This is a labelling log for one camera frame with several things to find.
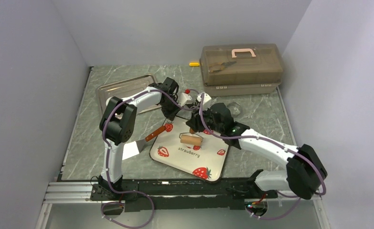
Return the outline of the wooden rolling pin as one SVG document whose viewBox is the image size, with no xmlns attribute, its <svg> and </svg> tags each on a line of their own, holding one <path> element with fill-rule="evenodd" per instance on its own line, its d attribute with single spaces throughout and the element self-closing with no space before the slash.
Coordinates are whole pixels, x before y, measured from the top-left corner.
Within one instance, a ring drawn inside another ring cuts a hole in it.
<svg viewBox="0 0 374 229">
<path fill-rule="evenodd" d="M 192 146 L 202 146 L 203 136 L 193 131 L 191 128 L 187 132 L 179 134 L 180 143 Z"/>
</svg>

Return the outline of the strawberry pattern white tray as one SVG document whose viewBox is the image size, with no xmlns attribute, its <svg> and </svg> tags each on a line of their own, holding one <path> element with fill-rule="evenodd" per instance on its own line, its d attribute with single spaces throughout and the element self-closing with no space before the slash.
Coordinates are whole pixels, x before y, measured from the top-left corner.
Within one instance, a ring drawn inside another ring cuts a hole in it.
<svg viewBox="0 0 374 229">
<path fill-rule="evenodd" d="M 173 121 L 166 119 L 163 124 L 166 130 L 154 140 L 150 157 L 156 162 L 214 183 L 221 178 L 229 146 L 207 130 L 198 133 L 203 136 L 202 146 L 180 143 L 179 134 L 190 129 L 186 121 L 182 117 L 175 117 Z"/>
</svg>

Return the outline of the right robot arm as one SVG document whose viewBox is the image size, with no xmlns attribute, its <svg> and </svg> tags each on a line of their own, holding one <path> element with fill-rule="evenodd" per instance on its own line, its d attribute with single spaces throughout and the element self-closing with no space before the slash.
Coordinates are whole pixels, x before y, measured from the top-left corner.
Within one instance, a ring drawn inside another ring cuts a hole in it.
<svg viewBox="0 0 374 229">
<path fill-rule="evenodd" d="M 246 182 L 247 191 L 259 198 L 268 191 L 291 191 L 296 197 L 309 200 L 313 195 L 325 195 L 324 180 L 328 173 L 310 145 L 293 146 L 266 137 L 253 128 L 235 121 L 223 103 L 208 109 L 193 111 L 186 125 L 193 132 L 207 131 L 228 146 L 259 153 L 284 167 L 281 171 L 254 172 Z"/>
</svg>

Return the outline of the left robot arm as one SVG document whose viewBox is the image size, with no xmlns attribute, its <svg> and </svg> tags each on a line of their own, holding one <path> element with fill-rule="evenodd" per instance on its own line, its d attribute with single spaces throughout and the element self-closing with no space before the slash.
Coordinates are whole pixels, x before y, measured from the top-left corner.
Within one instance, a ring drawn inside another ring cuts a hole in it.
<svg viewBox="0 0 374 229">
<path fill-rule="evenodd" d="M 105 145 L 104 165 L 98 183 L 103 195 L 116 200 L 122 192 L 122 157 L 125 143 L 134 132 L 137 114 L 151 105 L 161 106 L 165 118 L 174 120 L 181 110 L 177 104 L 179 86 L 167 77 L 163 83 L 152 83 L 143 91 L 125 98 L 112 97 L 101 118 L 99 129 Z"/>
</svg>

